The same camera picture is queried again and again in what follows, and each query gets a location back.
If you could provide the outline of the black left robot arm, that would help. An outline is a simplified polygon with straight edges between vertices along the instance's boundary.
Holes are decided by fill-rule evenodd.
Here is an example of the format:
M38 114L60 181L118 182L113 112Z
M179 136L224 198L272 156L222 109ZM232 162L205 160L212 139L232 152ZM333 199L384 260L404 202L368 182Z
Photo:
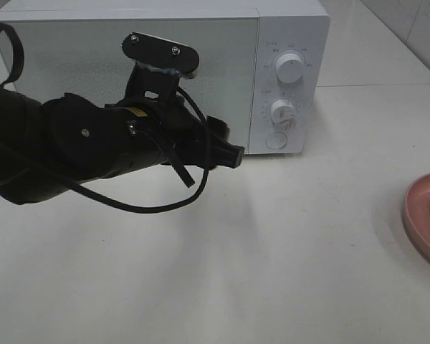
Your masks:
M22 205L71 190L137 214L178 209L189 200L133 206L85 184L167 165L192 186L189 166L209 172L240 165L244 149L229 143L228 134L224 121L202 114L177 76L139 67L125 97L105 107L72 93L40 103L0 87L0 196Z

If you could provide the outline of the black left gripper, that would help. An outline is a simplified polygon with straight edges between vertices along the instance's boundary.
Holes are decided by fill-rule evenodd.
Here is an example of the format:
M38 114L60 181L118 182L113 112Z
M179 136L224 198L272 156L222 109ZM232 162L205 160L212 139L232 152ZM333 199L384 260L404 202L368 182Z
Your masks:
M158 164L176 171L187 166L212 170L237 168L244 147L227 142L228 125L218 118L197 118L176 74L135 66L125 97L105 108L110 137L109 171L137 171Z

